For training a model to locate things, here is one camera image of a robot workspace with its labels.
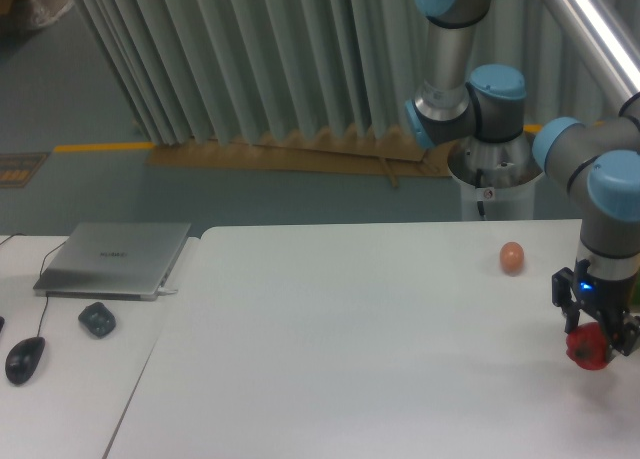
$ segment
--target laptop lid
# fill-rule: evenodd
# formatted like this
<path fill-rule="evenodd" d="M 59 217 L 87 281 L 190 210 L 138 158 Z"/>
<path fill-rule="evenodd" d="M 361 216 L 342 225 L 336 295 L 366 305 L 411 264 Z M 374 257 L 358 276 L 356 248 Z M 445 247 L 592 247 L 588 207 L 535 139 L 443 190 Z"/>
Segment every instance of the laptop lid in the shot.
<path fill-rule="evenodd" d="M 185 223 L 81 223 L 33 288 L 41 295 L 153 299 L 189 228 Z"/>

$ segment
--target laptop logo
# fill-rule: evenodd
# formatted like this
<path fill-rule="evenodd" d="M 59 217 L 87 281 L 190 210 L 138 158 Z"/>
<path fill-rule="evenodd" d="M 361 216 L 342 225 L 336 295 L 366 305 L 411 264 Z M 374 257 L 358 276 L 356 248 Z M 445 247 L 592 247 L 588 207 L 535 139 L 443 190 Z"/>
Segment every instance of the laptop logo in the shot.
<path fill-rule="evenodd" d="M 126 252 L 101 252 L 100 257 L 127 257 Z"/>

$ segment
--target metal pipe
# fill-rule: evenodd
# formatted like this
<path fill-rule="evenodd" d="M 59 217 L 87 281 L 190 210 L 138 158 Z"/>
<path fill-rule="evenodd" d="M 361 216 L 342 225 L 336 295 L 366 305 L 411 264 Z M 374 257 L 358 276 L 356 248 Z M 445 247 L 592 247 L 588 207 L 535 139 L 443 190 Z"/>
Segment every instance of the metal pipe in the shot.
<path fill-rule="evenodd" d="M 433 88 L 446 92 L 464 85 L 475 29 L 444 29 L 429 24 L 426 79 Z"/>
<path fill-rule="evenodd" d="M 629 29 L 604 0 L 540 1 L 571 37 L 607 100 L 619 111 L 640 92 L 640 49 Z"/>

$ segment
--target black cable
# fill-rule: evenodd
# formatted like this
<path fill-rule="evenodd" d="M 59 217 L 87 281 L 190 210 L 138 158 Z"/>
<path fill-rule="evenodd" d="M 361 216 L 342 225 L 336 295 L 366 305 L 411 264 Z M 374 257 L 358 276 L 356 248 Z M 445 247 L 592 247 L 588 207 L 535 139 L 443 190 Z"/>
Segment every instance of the black cable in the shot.
<path fill-rule="evenodd" d="M 44 309 L 42 310 L 42 315 L 40 316 L 40 323 L 38 324 L 38 334 L 36 334 L 36 337 L 40 337 L 40 329 L 42 329 L 42 320 L 44 319 L 44 313 L 47 312 L 47 307 L 49 307 L 48 293 L 47 293 L 47 301 L 44 303 Z"/>
<path fill-rule="evenodd" d="M 0 246 L 2 244 L 4 244 L 5 242 L 7 242 L 9 239 L 12 239 L 16 236 L 24 236 L 24 234 L 22 234 L 21 232 L 16 232 L 15 234 L 11 234 L 9 237 L 7 237 L 4 241 L 0 242 Z"/>
<path fill-rule="evenodd" d="M 42 265 L 40 266 L 40 277 L 42 277 L 42 271 L 44 271 L 44 263 L 47 262 L 47 257 L 49 257 L 51 254 L 56 252 L 58 249 L 60 249 L 66 243 L 67 243 L 67 241 L 64 241 L 62 244 L 57 246 L 55 249 L 50 250 L 47 253 L 47 255 L 44 256 L 44 259 L 42 259 Z M 42 329 L 42 321 L 44 319 L 44 314 L 45 314 L 45 312 L 47 312 L 47 307 L 49 307 L 49 294 L 48 293 L 46 294 L 46 297 L 47 297 L 47 300 L 44 303 L 44 309 L 42 310 L 42 315 L 40 316 L 40 322 L 38 323 L 38 334 L 36 334 L 36 337 L 40 337 L 40 330 Z"/>
<path fill-rule="evenodd" d="M 478 191 L 478 189 L 482 188 L 482 176 L 483 176 L 483 172 L 482 169 L 478 169 L 476 171 L 476 192 Z M 484 209 L 484 201 L 482 199 L 477 200 L 476 201 L 476 205 L 478 206 L 478 214 L 480 214 L 480 217 L 482 218 L 483 221 L 487 220 L 487 213 Z"/>

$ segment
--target cylindrical base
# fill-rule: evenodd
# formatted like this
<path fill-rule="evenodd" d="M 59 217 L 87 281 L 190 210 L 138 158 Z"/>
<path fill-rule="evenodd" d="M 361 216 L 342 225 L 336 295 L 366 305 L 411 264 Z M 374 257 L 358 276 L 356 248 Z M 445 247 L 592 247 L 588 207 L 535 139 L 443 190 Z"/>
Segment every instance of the cylindrical base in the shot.
<path fill-rule="evenodd" d="M 492 189 L 494 195 L 490 200 L 483 200 L 485 218 L 478 210 L 478 190 L 466 182 L 460 181 L 452 174 L 460 186 L 460 210 L 463 221 L 515 221 L 531 220 L 536 198 L 536 180 L 521 186 L 505 189 Z"/>

